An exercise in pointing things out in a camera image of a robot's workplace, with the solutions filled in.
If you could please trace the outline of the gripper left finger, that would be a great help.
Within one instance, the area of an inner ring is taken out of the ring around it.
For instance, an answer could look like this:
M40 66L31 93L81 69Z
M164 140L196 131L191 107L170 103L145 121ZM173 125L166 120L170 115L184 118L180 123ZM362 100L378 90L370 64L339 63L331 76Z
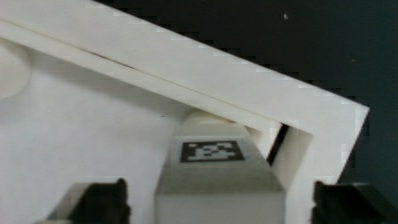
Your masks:
M58 201L47 220L61 224L129 224L127 183L76 183Z

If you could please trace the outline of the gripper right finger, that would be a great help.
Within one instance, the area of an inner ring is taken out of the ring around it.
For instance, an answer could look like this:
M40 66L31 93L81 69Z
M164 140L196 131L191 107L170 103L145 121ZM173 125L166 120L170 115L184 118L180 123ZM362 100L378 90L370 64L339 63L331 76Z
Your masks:
M398 208L365 183L314 182L310 224L398 224Z

